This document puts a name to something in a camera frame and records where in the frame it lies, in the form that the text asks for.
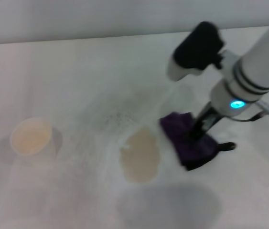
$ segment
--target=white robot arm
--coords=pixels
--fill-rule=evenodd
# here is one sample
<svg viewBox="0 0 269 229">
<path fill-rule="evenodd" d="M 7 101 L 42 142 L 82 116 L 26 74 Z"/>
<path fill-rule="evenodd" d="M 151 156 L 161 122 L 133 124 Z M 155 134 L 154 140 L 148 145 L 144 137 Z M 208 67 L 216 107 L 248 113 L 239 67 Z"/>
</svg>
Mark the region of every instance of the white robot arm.
<svg viewBox="0 0 269 229">
<path fill-rule="evenodd" d="M 209 64 L 214 64 L 223 76 L 196 120 L 192 131 L 196 139 L 221 118 L 239 115 L 253 103 L 269 111 L 269 106 L 259 101 L 269 92 L 269 30 L 241 57 L 231 51 L 220 52 L 223 46 L 218 29 L 202 22 L 169 61 L 168 76 L 174 81 L 188 74 L 199 75 Z"/>
</svg>

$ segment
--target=beige stain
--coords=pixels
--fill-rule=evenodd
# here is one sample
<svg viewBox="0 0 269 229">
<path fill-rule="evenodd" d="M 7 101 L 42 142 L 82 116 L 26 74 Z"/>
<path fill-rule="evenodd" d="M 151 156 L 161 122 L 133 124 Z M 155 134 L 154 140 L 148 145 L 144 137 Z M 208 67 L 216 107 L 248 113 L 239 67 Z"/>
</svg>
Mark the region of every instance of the beige stain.
<svg viewBox="0 0 269 229">
<path fill-rule="evenodd" d="M 141 128 L 120 150 L 120 164 L 126 180 L 145 183 L 154 178 L 160 163 L 159 148 L 149 129 Z"/>
</svg>

